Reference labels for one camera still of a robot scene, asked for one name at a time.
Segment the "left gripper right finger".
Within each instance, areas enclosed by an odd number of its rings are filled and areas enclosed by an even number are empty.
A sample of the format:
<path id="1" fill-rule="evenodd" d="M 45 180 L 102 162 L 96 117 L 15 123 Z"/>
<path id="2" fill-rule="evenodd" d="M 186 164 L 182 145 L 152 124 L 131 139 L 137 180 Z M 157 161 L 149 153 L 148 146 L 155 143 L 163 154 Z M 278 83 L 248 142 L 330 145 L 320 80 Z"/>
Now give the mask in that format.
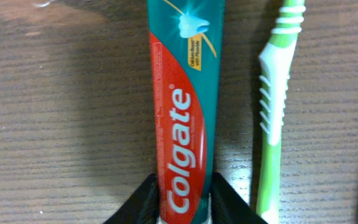
<path id="1" fill-rule="evenodd" d="M 230 183 L 214 172 L 211 182 L 211 218 L 217 224 L 267 224 L 256 214 Z"/>

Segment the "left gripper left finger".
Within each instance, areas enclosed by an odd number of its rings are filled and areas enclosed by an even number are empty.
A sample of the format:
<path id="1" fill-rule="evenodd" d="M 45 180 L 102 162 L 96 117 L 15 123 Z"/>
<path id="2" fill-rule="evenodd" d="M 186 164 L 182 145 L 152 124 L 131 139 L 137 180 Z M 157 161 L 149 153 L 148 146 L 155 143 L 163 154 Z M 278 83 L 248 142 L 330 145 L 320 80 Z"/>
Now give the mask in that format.
<path id="1" fill-rule="evenodd" d="M 158 179 L 150 174 L 103 224 L 156 224 L 158 217 Z"/>

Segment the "green white toothbrush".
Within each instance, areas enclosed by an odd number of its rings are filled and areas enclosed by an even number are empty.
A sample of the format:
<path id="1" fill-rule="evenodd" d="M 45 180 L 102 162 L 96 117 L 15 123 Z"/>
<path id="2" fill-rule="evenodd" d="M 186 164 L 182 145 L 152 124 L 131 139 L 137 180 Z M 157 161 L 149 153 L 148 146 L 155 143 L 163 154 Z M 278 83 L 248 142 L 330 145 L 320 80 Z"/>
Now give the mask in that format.
<path id="1" fill-rule="evenodd" d="M 266 223 L 279 223 L 282 126 L 290 69 L 302 31 L 304 0 L 286 0 L 278 10 L 270 38 L 259 55 L 262 97 L 259 101 L 262 158 L 256 213 Z"/>

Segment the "Colgate toothpaste tube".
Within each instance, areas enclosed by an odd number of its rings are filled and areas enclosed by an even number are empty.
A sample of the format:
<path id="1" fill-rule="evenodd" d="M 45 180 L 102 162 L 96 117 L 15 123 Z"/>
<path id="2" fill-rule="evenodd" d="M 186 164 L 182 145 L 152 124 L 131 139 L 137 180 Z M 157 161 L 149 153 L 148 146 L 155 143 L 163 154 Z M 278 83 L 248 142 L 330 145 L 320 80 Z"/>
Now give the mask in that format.
<path id="1" fill-rule="evenodd" d="M 162 223 L 208 223 L 225 3 L 148 0 Z"/>

